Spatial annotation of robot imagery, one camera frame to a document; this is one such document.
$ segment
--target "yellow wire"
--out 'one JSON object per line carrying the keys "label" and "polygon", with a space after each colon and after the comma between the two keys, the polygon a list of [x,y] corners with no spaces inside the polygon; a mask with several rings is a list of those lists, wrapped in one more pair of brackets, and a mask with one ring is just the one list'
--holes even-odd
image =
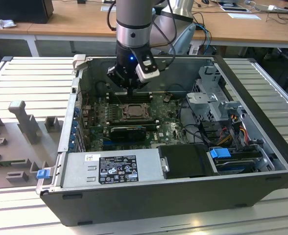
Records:
{"label": "yellow wire", "polygon": [[244,129],[242,129],[242,128],[240,128],[240,130],[243,131],[243,133],[244,133],[244,142],[246,142],[247,132],[246,132],[246,130],[244,130]]}
{"label": "yellow wire", "polygon": [[222,141],[220,141],[217,145],[221,145],[223,143],[225,143],[226,141],[228,141],[231,138],[231,135],[228,135],[228,137],[226,137],[225,139],[223,139]]}

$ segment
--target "crumpled paper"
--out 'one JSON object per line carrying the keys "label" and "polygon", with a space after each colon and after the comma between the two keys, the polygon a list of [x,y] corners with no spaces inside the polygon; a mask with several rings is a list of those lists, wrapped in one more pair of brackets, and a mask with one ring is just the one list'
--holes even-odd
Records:
{"label": "crumpled paper", "polygon": [[1,20],[0,19],[0,29],[10,28],[17,26],[12,20]]}

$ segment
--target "motherboard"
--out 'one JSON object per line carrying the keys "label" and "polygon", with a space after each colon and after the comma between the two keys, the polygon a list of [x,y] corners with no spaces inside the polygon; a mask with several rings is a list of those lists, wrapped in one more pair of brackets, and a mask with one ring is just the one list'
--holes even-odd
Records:
{"label": "motherboard", "polygon": [[180,100],[165,94],[107,94],[84,107],[88,151],[157,148],[187,144],[178,120]]}

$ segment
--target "blue latch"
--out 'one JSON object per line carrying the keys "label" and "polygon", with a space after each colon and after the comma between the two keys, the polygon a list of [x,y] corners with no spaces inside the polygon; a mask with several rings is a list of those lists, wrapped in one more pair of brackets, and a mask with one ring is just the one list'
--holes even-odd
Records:
{"label": "blue latch", "polygon": [[75,116],[79,116],[80,115],[80,109],[79,108],[77,108],[77,107],[74,108],[74,115]]}
{"label": "blue latch", "polygon": [[74,143],[69,143],[69,148],[73,149],[74,148]]}
{"label": "blue latch", "polygon": [[76,128],[75,128],[74,126],[71,128],[71,132],[72,132],[73,134],[76,133]]}
{"label": "blue latch", "polygon": [[79,124],[78,121],[72,121],[72,126],[77,126]]}
{"label": "blue latch", "polygon": [[214,148],[210,151],[212,158],[230,158],[231,154],[227,148]]}
{"label": "blue latch", "polygon": [[37,179],[49,179],[50,178],[49,174],[50,174],[49,169],[39,170],[37,171],[36,178]]}
{"label": "blue latch", "polygon": [[74,141],[74,140],[75,140],[75,136],[74,136],[74,135],[70,135],[69,139],[70,139],[71,141]]}

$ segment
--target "power supply label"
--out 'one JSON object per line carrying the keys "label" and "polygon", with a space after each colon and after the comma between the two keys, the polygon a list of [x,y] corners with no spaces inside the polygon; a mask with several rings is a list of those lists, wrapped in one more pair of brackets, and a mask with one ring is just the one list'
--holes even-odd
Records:
{"label": "power supply label", "polygon": [[135,155],[99,158],[100,184],[115,184],[139,181]]}

